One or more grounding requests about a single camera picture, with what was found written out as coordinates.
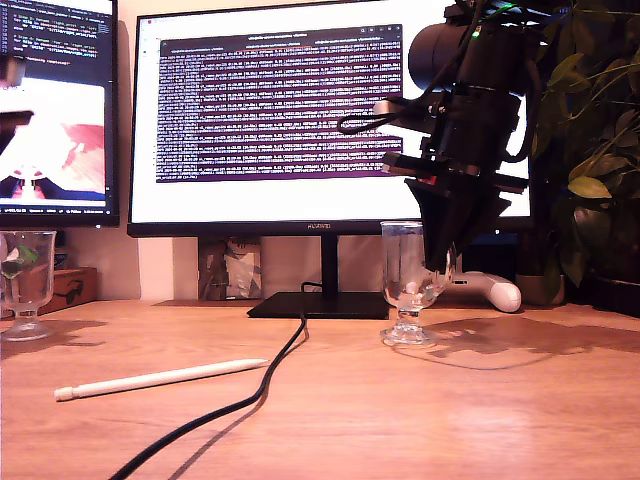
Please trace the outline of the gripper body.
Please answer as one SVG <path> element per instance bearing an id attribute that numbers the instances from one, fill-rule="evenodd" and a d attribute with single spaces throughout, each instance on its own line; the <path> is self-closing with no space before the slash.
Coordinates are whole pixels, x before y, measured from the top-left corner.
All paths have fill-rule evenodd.
<path id="1" fill-rule="evenodd" d="M 490 188 L 522 193 L 524 178 L 499 174 L 511 158 L 506 147 L 518 123 L 520 100 L 493 90 L 473 89 L 467 95 L 448 91 L 422 99 L 391 97 L 382 103 L 384 113 L 396 116 L 397 126 L 423 134 L 421 156 L 389 152 L 383 171 L 435 185 L 451 195 L 470 195 Z"/>

